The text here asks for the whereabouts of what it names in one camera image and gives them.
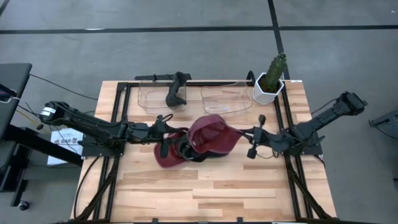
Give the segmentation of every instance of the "wooden tabletop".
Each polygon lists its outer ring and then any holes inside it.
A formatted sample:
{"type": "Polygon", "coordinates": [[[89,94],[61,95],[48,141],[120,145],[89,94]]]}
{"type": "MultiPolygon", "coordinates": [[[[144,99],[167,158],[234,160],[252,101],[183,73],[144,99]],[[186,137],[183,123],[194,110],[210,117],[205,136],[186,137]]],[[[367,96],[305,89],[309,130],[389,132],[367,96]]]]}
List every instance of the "wooden tabletop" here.
{"type": "MultiPolygon", "coordinates": [[[[97,118],[110,121],[117,83],[103,82],[95,113],[97,118]]],[[[285,84],[294,122],[311,119],[303,83],[286,81],[285,84]]],[[[132,88],[131,91],[128,120],[153,124],[156,114],[147,114],[137,104],[138,88],[132,88]]],[[[121,117],[122,105],[123,100],[119,105],[118,119],[121,117]]],[[[175,113],[167,123],[173,127],[190,127],[194,120],[206,115],[201,103],[200,87],[187,87],[187,106],[183,113],[175,113]]],[[[286,127],[281,96],[280,107],[286,127]]],[[[225,120],[237,128],[251,128],[258,125],[259,114],[267,118],[264,129],[271,133],[278,132],[273,103],[260,106],[253,102],[245,114],[225,120]]],[[[226,157],[163,169],[156,163],[154,144],[126,144],[119,164],[111,221],[149,222],[152,218],[159,218],[160,222],[231,222],[236,221],[236,217],[252,222],[294,221],[283,156],[249,159],[246,153],[250,147],[248,141],[241,138],[226,157]]],[[[258,147],[257,150],[264,157],[272,155],[268,147],[258,147]]],[[[80,179],[93,159],[84,161],[80,179]]],[[[309,191],[327,213],[335,216],[323,164],[313,156],[302,156],[302,160],[309,191]]],[[[83,183],[77,204],[78,214],[97,191],[102,161],[103,158],[100,158],[96,162],[83,183]]],[[[299,189],[297,192],[304,217],[302,194],[299,189]]],[[[101,204],[100,217],[104,217],[107,197],[108,192],[101,204]]]]}

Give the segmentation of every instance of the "white paper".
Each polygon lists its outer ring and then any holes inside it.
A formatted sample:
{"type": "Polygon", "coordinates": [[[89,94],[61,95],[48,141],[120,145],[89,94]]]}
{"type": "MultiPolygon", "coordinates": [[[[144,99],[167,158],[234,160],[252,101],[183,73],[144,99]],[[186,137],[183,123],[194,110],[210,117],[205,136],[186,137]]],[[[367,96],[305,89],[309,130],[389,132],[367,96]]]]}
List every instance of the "white paper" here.
{"type": "MultiPolygon", "coordinates": [[[[53,131],[51,133],[51,142],[54,144],[57,144],[65,149],[68,149],[71,152],[77,153],[81,155],[81,152],[83,150],[83,146],[79,145],[77,142],[83,140],[83,133],[78,132],[72,128],[65,128],[61,129],[59,132],[58,131],[53,131]]],[[[47,159],[47,165],[49,166],[54,166],[54,165],[59,165],[59,164],[65,164],[67,162],[54,158],[52,156],[49,156],[47,159]]]]}

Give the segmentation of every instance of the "cactus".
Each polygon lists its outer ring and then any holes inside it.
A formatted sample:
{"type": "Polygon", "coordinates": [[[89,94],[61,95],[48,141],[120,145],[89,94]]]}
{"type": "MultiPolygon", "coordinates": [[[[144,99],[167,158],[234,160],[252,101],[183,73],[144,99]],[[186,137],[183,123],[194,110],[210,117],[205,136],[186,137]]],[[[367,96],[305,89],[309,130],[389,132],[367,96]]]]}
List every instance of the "cactus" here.
{"type": "Polygon", "coordinates": [[[259,80],[261,89],[264,92],[276,93],[279,79],[286,69],[286,54],[281,53],[274,58],[268,68],[267,75],[259,80]]]}

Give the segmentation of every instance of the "gray floor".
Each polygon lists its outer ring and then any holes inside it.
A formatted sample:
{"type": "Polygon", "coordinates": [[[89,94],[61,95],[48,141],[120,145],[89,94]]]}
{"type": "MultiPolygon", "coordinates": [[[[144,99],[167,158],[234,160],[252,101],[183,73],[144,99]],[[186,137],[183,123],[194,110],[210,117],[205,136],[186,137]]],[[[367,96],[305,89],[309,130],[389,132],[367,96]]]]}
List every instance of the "gray floor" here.
{"type": "MultiPolygon", "coordinates": [[[[280,26],[398,24],[395,0],[277,0],[280,26]]],[[[271,25],[266,0],[11,0],[0,29],[88,29],[165,26],[271,25]]],[[[398,30],[285,31],[291,79],[302,79],[312,110],[342,91],[369,103],[354,118],[321,131],[326,171],[338,216],[344,220],[397,223],[397,141],[371,129],[368,120],[398,109],[398,30]]],[[[265,71],[277,54],[272,31],[143,34],[0,35],[0,63],[30,62],[32,73],[80,93],[97,96],[103,80],[188,72],[194,79],[244,78],[265,71]]],[[[95,101],[31,78],[22,98],[40,111],[50,100],[82,111],[95,101]]],[[[16,114],[18,126],[34,128],[16,114]]],[[[43,164],[35,154],[33,162],[43,164]]],[[[25,212],[0,194],[0,223],[67,220],[78,169],[30,167],[25,212]]]]}

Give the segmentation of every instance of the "black desk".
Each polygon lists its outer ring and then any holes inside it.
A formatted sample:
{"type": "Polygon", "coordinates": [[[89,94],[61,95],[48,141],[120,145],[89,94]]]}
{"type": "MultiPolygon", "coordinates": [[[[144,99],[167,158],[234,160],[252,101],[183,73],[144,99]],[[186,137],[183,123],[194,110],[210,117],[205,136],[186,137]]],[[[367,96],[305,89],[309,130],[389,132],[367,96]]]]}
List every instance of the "black desk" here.
{"type": "MultiPolygon", "coordinates": [[[[21,98],[31,69],[32,65],[29,63],[0,64],[0,83],[15,90],[17,97],[21,98]]],[[[32,149],[80,167],[83,165],[80,155],[41,138],[34,130],[11,125],[18,103],[19,100],[16,99],[9,103],[0,103],[0,140],[6,141],[12,147],[12,153],[3,167],[4,175],[0,175],[0,192],[15,192],[11,202],[14,207],[18,206],[27,185],[24,174],[32,149]]]]}
{"type": "MultiPolygon", "coordinates": [[[[17,92],[20,98],[29,79],[32,65],[29,63],[0,64],[0,83],[17,92]]],[[[0,103],[0,139],[4,136],[8,124],[17,108],[18,100],[10,103],[0,103]]]]}

